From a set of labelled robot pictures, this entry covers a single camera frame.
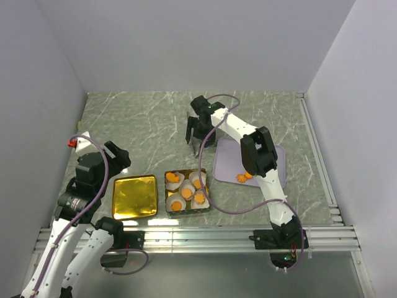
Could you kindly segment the lilac plastic tray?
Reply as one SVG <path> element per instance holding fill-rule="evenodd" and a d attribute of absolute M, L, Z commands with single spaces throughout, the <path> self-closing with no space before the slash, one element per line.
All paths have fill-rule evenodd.
<path fill-rule="evenodd" d="M 282 188 L 286 185 L 286 156 L 285 150 L 280 145 L 275 146 L 277 152 L 277 170 Z M 213 177 L 217 181 L 240 184 L 238 174 L 244 174 L 240 145 L 230 138 L 220 138 L 217 142 L 215 161 L 213 165 Z"/>

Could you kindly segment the flower shaped cookie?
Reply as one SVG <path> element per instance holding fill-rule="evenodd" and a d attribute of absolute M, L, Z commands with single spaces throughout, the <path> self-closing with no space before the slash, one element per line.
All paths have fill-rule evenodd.
<path fill-rule="evenodd" d="M 196 192 L 194 196 L 194 202 L 196 204 L 203 204 L 205 202 L 205 196 L 203 193 Z"/>

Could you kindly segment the metal tongs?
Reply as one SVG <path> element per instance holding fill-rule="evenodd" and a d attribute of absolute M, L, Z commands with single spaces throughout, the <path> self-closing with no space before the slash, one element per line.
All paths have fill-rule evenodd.
<path fill-rule="evenodd" d="M 200 148 L 201 148 L 201 145 L 202 145 L 202 141 L 200 139 L 195 138 L 195 137 L 191 137 L 190 145 L 192 147 L 192 151 L 193 151 L 194 157 L 198 158 L 199 157 Z"/>

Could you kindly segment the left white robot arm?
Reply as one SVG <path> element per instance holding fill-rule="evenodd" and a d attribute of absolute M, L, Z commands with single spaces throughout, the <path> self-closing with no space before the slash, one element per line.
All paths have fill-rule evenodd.
<path fill-rule="evenodd" d="M 125 241 L 123 223 L 103 217 L 84 248 L 74 252 L 92 225 L 110 178 L 131 161 L 128 152 L 111 141 L 101 147 L 90 137 L 77 135 L 68 145 L 78 155 L 75 175 L 58 199 L 47 245 L 21 297 L 76 297 L 82 277 L 107 250 L 119 249 Z"/>

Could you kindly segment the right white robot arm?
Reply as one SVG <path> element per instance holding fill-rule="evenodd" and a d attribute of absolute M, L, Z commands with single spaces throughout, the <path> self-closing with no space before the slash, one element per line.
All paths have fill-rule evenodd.
<path fill-rule="evenodd" d="M 210 103 L 204 96 L 198 96 L 190 102 L 196 116 L 187 121 L 185 139 L 201 141 L 198 151 L 198 169 L 202 169 L 203 151 L 206 145 L 214 143 L 216 130 L 220 129 L 240 146 L 241 162 L 257 181 L 265 201 L 243 211 L 227 211 L 209 199 L 210 205 L 225 214 L 239 215 L 253 211 L 263 205 L 268 206 L 272 239 L 275 248 L 291 248 L 293 244 L 306 248 L 305 232 L 301 220 L 294 208 L 287 202 L 279 180 L 277 168 L 278 155 L 274 141 L 267 127 L 255 127 L 233 114 L 241 101 L 234 95 L 225 94 L 236 100 L 229 109 L 220 102 Z"/>

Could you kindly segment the gold tin lid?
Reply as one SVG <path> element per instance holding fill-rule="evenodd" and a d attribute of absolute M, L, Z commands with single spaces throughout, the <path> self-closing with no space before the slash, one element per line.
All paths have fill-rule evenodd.
<path fill-rule="evenodd" d="M 158 188 L 154 175 L 130 176 L 114 181 L 112 217 L 133 220 L 158 213 Z"/>

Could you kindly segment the white paper cup back-right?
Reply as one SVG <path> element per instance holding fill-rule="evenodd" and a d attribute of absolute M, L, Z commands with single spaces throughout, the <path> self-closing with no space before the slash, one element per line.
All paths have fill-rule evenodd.
<path fill-rule="evenodd" d="M 189 174 L 189 180 L 192 184 L 196 179 L 198 179 L 201 183 L 201 186 L 206 186 L 206 178 L 206 173 L 204 173 L 203 171 L 193 171 Z"/>

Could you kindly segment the white paper cup back-left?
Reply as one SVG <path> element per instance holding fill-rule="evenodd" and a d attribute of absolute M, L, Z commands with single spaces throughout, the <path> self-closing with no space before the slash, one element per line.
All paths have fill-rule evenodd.
<path fill-rule="evenodd" d="M 172 173 L 178 173 L 179 176 L 180 176 L 181 181 L 180 181 L 180 183 L 169 183 L 169 182 L 166 180 L 166 177 L 165 177 L 166 189 L 169 190 L 169 191 L 175 191 L 176 189 L 178 189 L 179 186 L 182 184 L 182 182 L 183 182 L 184 179 L 185 179 L 184 175 L 183 175 L 182 173 L 180 173 L 180 172 L 172 172 Z"/>

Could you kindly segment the white paper cup centre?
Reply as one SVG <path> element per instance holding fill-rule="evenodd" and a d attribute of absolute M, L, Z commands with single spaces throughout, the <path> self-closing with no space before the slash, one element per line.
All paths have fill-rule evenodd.
<path fill-rule="evenodd" d="M 196 192 L 196 189 L 194 188 L 193 184 L 190 182 L 189 179 L 185 179 L 182 184 L 179 186 L 179 194 L 181 194 L 181 191 L 183 190 L 183 188 L 190 188 L 191 191 L 193 192 L 192 198 L 194 196 L 194 193 Z"/>

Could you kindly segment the green christmas cookie tin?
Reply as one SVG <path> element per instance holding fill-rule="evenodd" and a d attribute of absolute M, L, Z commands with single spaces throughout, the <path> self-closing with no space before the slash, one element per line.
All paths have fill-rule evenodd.
<path fill-rule="evenodd" d="M 176 170 L 176 171 L 168 171 L 168 172 L 180 172 L 184 175 L 185 179 L 189 179 L 189 174 L 193 171 L 198 171 L 198 169 L 180 169 L 180 170 Z M 206 173 L 207 175 L 207 171 L 206 169 L 201 169 L 200 171 L 203 171 L 204 173 Z M 176 189 L 175 191 L 169 191 L 166 189 L 166 181 L 165 181 L 165 174 L 164 174 L 164 182 L 165 182 L 165 206 L 166 206 L 166 199 L 174 193 L 179 193 L 179 188 Z M 205 194 L 205 197 L 207 198 L 209 196 L 209 190 L 208 190 L 208 186 L 207 186 L 207 179 L 206 179 L 206 186 L 202 186 L 201 189 L 196 190 L 196 191 L 203 191 L 203 193 Z M 205 213 L 208 212 L 210 210 L 209 208 L 206 209 L 191 209 L 190 207 L 190 201 L 186 201 L 186 208 L 183 211 L 179 211 L 179 212 L 167 212 L 167 214 L 171 217 L 175 217 L 175 216 L 180 216 L 180 215 L 190 215 L 190 214 L 201 214 L 201 213 Z"/>

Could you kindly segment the white paper cup front-left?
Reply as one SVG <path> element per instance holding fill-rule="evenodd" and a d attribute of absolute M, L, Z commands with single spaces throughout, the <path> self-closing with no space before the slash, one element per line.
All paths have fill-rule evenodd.
<path fill-rule="evenodd" d="M 182 196 L 179 193 L 174 193 L 171 194 L 167 199 L 166 199 L 166 210 L 168 212 L 179 212 L 179 211 L 172 211 L 171 210 L 171 203 L 174 201 L 180 201 L 183 205 L 182 209 L 180 211 L 185 210 L 186 208 L 186 200 L 182 198 Z"/>

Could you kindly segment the white paper cup front-right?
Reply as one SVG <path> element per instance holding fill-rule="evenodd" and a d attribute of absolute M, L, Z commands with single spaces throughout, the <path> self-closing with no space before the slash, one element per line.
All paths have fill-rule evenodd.
<path fill-rule="evenodd" d="M 192 198 L 192 200 L 190 202 L 191 209 L 206 209 L 206 208 L 210 207 L 210 203 L 209 203 L 209 201 L 208 201 L 208 199 L 206 197 L 205 197 L 205 202 L 203 204 L 196 204 L 194 202 L 194 196 L 193 196 L 193 198 Z"/>

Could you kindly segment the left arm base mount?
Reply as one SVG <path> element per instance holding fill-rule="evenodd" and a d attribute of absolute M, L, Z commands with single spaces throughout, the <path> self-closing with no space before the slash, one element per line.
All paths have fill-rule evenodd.
<path fill-rule="evenodd" d="M 114 244 L 110 250 L 112 251 L 123 248 L 142 250 L 144 239 L 144 231 L 124 232 L 122 236 L 117 238 L 116 244 Z M 101 257 L 100 263 L 105 268 L 122 268 L 127 262 L 129 253 L 129 251 L 122 251 L 121 253 L 106 253 Z"/>

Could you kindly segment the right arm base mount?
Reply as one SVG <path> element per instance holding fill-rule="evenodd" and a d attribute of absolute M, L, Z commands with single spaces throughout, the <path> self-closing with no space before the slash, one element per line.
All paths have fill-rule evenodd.
<path fill-rule="evenodd" d="M 254 242 L 256 250 L 275 250 L 270 253 L 270 261 L 275 269 L 284 271 L 294 268 L 304 250 L 309 248 L 306 232 L 300 228 L 292 232 L 281 228 L 254 230 L 248 239 Z"/>

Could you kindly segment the aluminium rail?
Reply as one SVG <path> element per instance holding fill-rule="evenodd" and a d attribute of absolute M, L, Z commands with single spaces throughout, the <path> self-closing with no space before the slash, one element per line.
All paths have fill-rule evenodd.
<path fill-rule="evenodd" d="M 143 249 L 148 253 L 253 253 L 254 242 L 249 239 L 255 226 L 182 227 L 150 226 L 125 227 L 126 232 L 145 233 Z M 353 227 L 306 227 L 310 252 L 360 251 Z"/>

